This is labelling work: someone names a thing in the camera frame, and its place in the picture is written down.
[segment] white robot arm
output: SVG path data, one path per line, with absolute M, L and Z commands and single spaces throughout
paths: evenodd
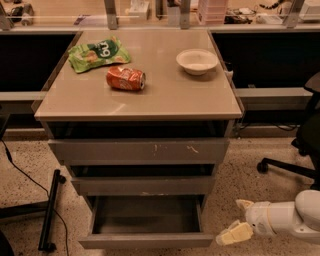
M 245 211 L 246 222 L 234 222 L 216 238 L 220 245 L 245 241 L 253 233 L 275 236 L 286 232 L 309 243 L 320 244 L 320 191 L 300 192 L 294 202 L 257 202 L 237 200 Z

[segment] chair wheel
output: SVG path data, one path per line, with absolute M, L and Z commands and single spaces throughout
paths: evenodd
M 257 165 L 257 170 L 260 173 L 267 173 L 268 172 L 268 164 L 260 162 Z

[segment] office chair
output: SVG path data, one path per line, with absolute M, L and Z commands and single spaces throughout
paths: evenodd
M 263 158 L 257 165 L 260 173 L 268 172 L 268 165 L 277 166 L 289 172 L 297 173 L 314 180 L 311 189 L 320 190 L 320 72 L 312 76 L 304 85 L 312 93 L 305 109 L 305 117 L 297 130 L 292 145 L 298 148 L 300 155 L 309 155 L 315 169 L 309 169 L 270 158 Z
M 10 114 L 0 115 L 0 140 L 2 139 L 6 128 L 8 126 Z M 51 183 L 51 189 L 49 194 L 49 199 L 47 201 L 17 205 L 7 208 L 0 208 L 0 221 L 18 219 L 26 215 L 38 216 L 39 213 L 45 213 L 44 221 L 42 225 L 42 231 L 39 241 L 38 250 L 45 252 L 52 252 L 56 249 L 54 243 L 49 242 L 49 233 L 51 228 L 51 220 L 54 212 L 54 204 L 56 201 L 56 194 L 58 190 L 59 183 L 64 183 L 66 178 L 60 175 L 60 170 L 55 170 L 53 174 L 53 179 Z M 12 248 L 0 231 L 0 255 L 3 256 L 13 256 Z

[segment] ceramic bowl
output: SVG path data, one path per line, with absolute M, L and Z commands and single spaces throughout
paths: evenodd
M 190 49 L 178 54 L 178 64 L 190 75 L 203 75 L 218 64 L 217 55 L 204 49 Z

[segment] red can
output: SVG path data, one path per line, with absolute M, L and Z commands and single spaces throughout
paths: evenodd
M 110 67 L 107 73 L 107 83 L 113 88 L 138 91 L 145 85 L 146 75 L 137 69 Z

